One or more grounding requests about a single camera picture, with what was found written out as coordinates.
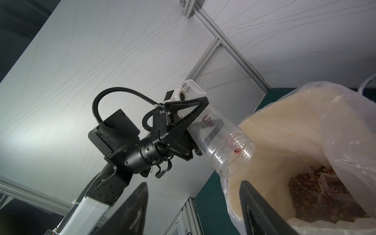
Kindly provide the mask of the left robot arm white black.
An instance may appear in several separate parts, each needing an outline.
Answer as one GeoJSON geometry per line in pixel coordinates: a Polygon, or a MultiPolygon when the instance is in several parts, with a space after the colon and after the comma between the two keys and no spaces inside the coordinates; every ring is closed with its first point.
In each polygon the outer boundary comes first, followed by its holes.
{"type": "Polygon", "coordinates": [[[113,87],[99,93],[92,104],[97,126],[89,140],[103,154],[105,167],[87,184],[71,209],[53,230],[55,235],[141,235],[145,227],[148,202],[147,184],[142,183],[101,228],[97,224],[115,205],[136,174],[147,177],[151,169],[167,164],[172,158],[189,161],[202,150],[188,129],[208,107],[207,97],[158,103],[125,87],[113,87]],[[142,119],[148,132],[139,138],[140,130],[123,112],[117,110],[107,119],[99,113],[99,103],[108,94],[125,92],[153,105],[142,119]]]}

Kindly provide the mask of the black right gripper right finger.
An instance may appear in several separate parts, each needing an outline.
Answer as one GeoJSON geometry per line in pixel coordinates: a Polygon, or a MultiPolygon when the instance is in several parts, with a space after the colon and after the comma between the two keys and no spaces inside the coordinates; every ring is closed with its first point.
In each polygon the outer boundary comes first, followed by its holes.
{"type": "Polygon", "coordinates": [[[298,234],[248,181],[241,182],[240,202],[248,235],[298,234]]]}

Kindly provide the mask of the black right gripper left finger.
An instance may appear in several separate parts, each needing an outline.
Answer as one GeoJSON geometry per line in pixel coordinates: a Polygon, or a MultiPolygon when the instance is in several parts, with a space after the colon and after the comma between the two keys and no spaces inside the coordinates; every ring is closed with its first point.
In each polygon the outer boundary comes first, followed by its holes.
{"type": "Polygon", "coordinates": [[[142,235],[148,204],[147,183],[141,183],[95,235],[142,235]]]}

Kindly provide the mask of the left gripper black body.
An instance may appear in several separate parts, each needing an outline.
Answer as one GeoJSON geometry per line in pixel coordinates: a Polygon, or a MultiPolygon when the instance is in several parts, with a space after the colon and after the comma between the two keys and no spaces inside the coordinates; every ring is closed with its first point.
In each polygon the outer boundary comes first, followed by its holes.
{"type": "Polygon", "coordinates": [[[176,155],[189,161],[193,158],[193,153],[203,155],[188,132],[188,127],[196,117],[195,112],[191,112],[184,118],[178,119],[177,122],[168,124],[166,112],[158,110],[153,114],[152,143],[160,152],[161,157],[176,155]]]}

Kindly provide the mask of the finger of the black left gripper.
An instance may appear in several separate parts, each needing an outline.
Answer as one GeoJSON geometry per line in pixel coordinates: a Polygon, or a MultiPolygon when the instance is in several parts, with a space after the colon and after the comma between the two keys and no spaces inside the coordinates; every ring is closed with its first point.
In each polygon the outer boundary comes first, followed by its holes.
{"type": "Polygon", "coordinates": [[[204,130],[204,136],[201,138],[202,143],[211,143],[224,127],[222,119],[202,119],[200,122],[201,130],[204,130]]]}
{"type": "Polygon", "coordinates": [[[166,102],[164,109],[171,112],[171,127],[167,128],[163,139],[165,141],[193,141],[188,128],[209,105],[207,97],[201,97],[185,101],[166,102]]]}

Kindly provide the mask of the jar with flowers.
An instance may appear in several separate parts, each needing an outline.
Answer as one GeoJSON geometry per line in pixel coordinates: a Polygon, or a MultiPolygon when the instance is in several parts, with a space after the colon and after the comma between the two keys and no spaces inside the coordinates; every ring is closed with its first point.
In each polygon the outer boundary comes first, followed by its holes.
{"type": "Polygon", "coordinates": [[[229,178],[239,173],[255,153],[255,143],[212,105],[208,105],[204,109],[188,128],[188,131],[221,178],[229,178]],[[201,142],[201,138],[204,136],[204,130],[201,130],[200,125],[202,119],[222,119],[224,121],[224,127],[211,143],[201,142]]]}

